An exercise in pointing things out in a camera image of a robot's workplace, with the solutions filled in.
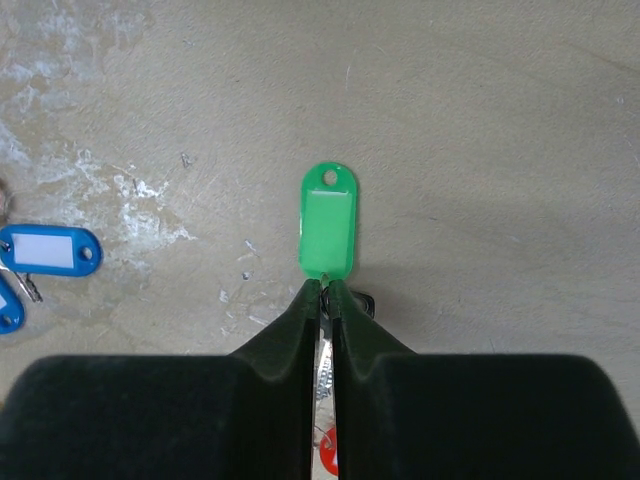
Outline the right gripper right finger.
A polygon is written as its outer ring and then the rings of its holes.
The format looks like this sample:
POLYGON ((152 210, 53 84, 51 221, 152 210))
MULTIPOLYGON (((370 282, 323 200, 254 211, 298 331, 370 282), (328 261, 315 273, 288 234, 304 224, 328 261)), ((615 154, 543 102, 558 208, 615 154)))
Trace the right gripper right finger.
POLYGON ((328 288, 343 479, 635 479, 612 381, 566 354, 419 354, 328 288))

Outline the blue tagged key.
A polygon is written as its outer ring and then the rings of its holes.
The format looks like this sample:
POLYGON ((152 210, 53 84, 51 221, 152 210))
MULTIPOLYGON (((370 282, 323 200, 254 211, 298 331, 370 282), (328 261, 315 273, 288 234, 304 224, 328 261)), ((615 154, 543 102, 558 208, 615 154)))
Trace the blue tagged key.
POLYGON ((1 268, 34 302, 42 297, 30 276, 86 277, 103 260, 98 238, 79 227, 11 224, 1 228, 1 268))
POLYGON ((0 279, 0 334, 19 330, 25 321, 22 302, 4 278, 0 279))

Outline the red s-shaped carabiner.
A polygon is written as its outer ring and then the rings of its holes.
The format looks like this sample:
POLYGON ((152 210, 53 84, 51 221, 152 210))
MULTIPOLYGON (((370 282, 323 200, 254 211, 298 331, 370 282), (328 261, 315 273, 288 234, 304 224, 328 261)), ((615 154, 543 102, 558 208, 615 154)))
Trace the red s-shaped carabiner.
POLYGON ((14 210, 14 195, 4 180, 0 180, 0 219, 6 224, 11 219, 14 210))

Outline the green tagged key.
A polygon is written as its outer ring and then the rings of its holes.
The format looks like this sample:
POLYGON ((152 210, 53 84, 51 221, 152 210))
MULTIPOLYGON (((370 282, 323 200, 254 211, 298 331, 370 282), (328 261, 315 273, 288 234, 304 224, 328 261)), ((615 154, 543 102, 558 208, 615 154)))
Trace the green tagged key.
POLYGON ((333 395, 329 283, 345 281, 353 269, 358 216, 358 182, 339 163, 319 163, 304 175, 300 187, 298 263, 307 282, 314 281, 308 298, 320 312, 316 341, 314 400, 317 405, 333 395))

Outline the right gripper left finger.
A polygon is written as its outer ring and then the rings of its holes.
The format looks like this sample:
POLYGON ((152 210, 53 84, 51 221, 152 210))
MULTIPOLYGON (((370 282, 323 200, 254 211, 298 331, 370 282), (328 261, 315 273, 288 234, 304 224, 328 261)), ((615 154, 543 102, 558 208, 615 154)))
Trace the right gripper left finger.
POLYGON ((227 355, 58 355, 1 413, 5 479, 307 479, 320 284, 227 355))

